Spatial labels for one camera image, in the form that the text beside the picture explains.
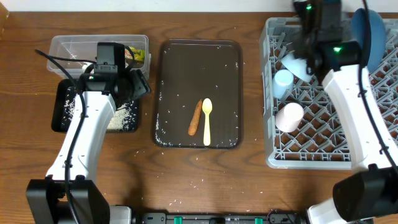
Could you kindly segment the yellow snack wrapper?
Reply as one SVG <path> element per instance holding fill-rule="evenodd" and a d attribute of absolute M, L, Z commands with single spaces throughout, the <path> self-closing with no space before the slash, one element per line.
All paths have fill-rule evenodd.
<path fill-rule="evenodd" d="M 125 58 L 129 60 L 134 60 L 135 62 L 144 63 L 146 58 L 146 51 L 128 46 L 125 47 Z"/>

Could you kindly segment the white rice pile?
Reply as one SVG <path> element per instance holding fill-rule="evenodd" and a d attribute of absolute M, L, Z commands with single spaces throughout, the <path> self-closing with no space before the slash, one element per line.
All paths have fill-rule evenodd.
<path fill-rule="evenodd" d="M 67 93 L 63 104 L 60 122 L 60 131 L 66 132 L 72 121 L 75 110 L 75 93 Z M 137 128 L 139 116 L 139 100 L 130 101 L 121 105 L 111 119 L 107 131 L 109 132 L 134 132 Z"/>

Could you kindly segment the light blue bowl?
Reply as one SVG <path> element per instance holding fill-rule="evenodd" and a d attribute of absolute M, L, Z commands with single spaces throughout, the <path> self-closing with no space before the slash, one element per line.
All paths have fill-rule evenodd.
<path fill-rule="evenodd" d="M 282 65 L 289 70 L 297 78 L 310 82 L 312 76 L 307 72 L 307 62 L 301 58 L 295 58 L 294 54 L 291 52 L 287 54 L 282 60 Z"/>

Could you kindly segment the dark blue plate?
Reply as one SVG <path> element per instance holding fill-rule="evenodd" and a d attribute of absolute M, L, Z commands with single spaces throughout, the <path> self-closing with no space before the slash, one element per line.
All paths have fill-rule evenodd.
<path fill-rule="evenodd" d="M 371 47 L 367 68 L 369 73 L 371 73 L 378 68 L 382 61 L 386 48 L 386 28 L 382 17 L 376 11 L 369 10 L 369 19 Z M 351 34 L 353 39 L 355 39 L 361 47 L 364 46 L 365 22 L 365 9 L 357 9 L 351 19 Z"/>

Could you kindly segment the light blue cup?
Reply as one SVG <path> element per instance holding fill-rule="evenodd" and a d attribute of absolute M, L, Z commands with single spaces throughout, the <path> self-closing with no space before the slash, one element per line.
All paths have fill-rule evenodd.
<path fill-rule="evenodd" d="M 273 96 L 281 99 L 285 92 L 293 90 L 294 75 L 287 69 L 279 70 L 272 79 Z"/>

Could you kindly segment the orange carrot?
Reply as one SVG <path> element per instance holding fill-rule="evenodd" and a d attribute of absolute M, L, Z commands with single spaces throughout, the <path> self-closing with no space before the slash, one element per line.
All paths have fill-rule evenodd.
<path fill-rule="evenodd" d="M 198 124 L 200 121 L 200 116 L 201 116 L 201 108 L 202 108 L 202 104 L 203 104 L 203 100 L 199 100 L 199 102 L 197 103 L 193 116 L 192 116 L 192 120 L 190 122 L 190 125 L 188 127 L 188 134 L 190 136 L 195 135 L 195 133 L 197 132 L 198 129 Z"/>

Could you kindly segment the yellow plastic spoon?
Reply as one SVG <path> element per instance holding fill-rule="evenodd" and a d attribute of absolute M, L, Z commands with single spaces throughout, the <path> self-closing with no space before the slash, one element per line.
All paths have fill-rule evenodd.
<path fill-rule="evenodd" d="M 211 131 L 210 131 L 210 113 L 212 112 L 213 106 L 209 98 L 205 98 L 202 104 L 202 111 L 205 114 L 205 126 L 203 134 L 203 143 L 205 146 L 211 144 Z"/>

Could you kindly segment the pink cup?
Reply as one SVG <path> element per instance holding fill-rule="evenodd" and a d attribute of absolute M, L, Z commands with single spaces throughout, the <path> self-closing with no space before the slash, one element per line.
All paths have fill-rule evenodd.
<path fill-rule="evenodd" d="M 280 131 L 291 133 L 298 128 L 303 116 L 304 110 L 301 105 L 288 103 L 275 115 L 275 125 Z"/>

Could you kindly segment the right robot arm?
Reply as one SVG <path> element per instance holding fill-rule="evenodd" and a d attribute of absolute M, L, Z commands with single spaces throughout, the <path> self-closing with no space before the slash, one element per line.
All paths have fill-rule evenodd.
<path fill-rule="evenodd" d="M 397 146 L 372 93 L 368 63 L 385 49 L 382 19 L 367 7 L 351 20 L 345 41 L 340 1 L 294 1 L 301 35 L 294 56 L 306 61 L 340 119 L 353 175 L 336 183 L 328 200 L 307 209 L 308 223 L 364 223 L 397 213 Z"/>

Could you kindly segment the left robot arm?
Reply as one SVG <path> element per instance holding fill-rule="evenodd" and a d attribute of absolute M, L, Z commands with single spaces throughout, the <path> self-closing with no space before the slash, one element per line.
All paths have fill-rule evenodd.
<path fill-rule="evenodd" d="M 110 205 L 97 188 L 96 171 L 117 100 L 150 93 L 139 70 L 84 73 L 73 82 L 75 110 L 58 156 L 44 179 L 30 180 L 26 197 L 36 223 L 136 223 L 133 210 Z"/>

